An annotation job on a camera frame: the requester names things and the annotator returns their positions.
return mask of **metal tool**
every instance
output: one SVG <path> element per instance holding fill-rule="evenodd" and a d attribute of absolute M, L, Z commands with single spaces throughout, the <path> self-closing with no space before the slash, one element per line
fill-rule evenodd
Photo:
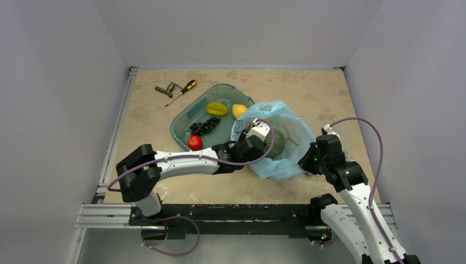
<path fill-rule="evenodd" d="M 168 95 L 168 97 L 172 98 L 173 95 L 171 94 L 171 92 L 173 91 L 173 89 L 175 89 L 175 85 L 178 86 L 176 83 L 171 82 L 165 90 L 163 88 L 160 88 L 159 86 L 156 86 L 156 91 L 166 94 Z"/>
<path fill-rule="evenodd" d="M 189 91 L 190 89 L 192 89 L 194 86 L 196 86 L 196 80 L 191 80 L 190 82 L 188 82 L 186 84 L 186 86 L 181 89 L 180 91 L 180 94 L 177 95 L 175 98 L 173 98 L 170 102 L 168 102 L 165 107 L 169 106 L 173 101 L 175 101 L 178 97 L 180 97 L 181 95 L 185 94 L 187 91 Z"/>

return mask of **beige table surface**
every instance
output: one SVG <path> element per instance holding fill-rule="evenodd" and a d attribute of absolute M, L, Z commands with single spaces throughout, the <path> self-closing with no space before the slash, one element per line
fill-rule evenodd
<path fill-rule="evenodd" d="M 171 81 L 184 86 L 192 79 L 197 80 L 197 86 L 165 108 L 168 96 L 154 87 L 165 88 Z M 282 100 L 303 119 L 330 123 L 356 116 L 340 70 L 139 70 L 114 164 L 142 144 L 152 144 L 154 150 L 182 151 L 170 135 L 171 121 L 218 83 L 235 86 L 255 102 Z M 347 121 L 344 126 L 351 157 L 363 167 L 372 185 L 374 176 L 359 124 Z M 110 180 L 115 178 L 113 169 Z M 155 189 L 166 204 L 305 204 L 324 193 L 332 193 L 343 202 L 322 175 L 299 175 L 281 182 L 260 180 L 250 167 L 231 174 L 172 177 Z M 118 192 L 107 192 L 105 203 L 121 202 Z"/>

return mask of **watermelon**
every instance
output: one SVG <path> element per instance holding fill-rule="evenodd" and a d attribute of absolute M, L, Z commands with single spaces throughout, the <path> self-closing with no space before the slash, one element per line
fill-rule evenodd
<path fill-rule="evenodd" d="M 267 155 L 267 158 L 275 158 L 278 155 L 280 155 L 285 149 L 285 143 L 286 143 L 285 136 L 283 136 L 282 132 L 278 131 L 277 129 L 275 129 L 274 132 L 275 132 L 274 145 L 272 146 L 271 152 Z M 272 141 L 272 133 L 269 133 L 265 137 L 265 141 L 264 141 L 266 151 L 269 149 L 269 144 L 271 141 Z"/>

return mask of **blue plastic bag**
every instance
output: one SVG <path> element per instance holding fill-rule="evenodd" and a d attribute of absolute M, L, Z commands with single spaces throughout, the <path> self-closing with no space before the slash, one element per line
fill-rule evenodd
<path fill-rule="evenodd" d="M 231 140 L 237 141 L 241 131 L 252 124 L 255 118 L 267 118 L 270 125 L 286 138 L 285 149 L 280 155 L 273 159 L 264 158 L 251 165 L 259 178 L 286 180 L 305 173 L 298 166 L 298 161 L 306 154 L 309 144 L 315 141 L 314 134 L 306 123 L 282 101 L 260 102 L 251 106 L 234 122 Z"/>

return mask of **lemon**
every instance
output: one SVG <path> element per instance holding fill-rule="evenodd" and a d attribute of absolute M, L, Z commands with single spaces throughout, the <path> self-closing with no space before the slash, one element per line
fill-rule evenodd
<path fill-rule="evenodd" d="M 247 111 L 247 106 L 243 104 L 233 104 L 232 113 L 235 119 L 241 117 Z"/>
<path fill-rule="evenodd" d="M 213 102 L 207 105 L 207 113 L 222 117 L 228 113 L 228 108 L 222 103 Z"/>

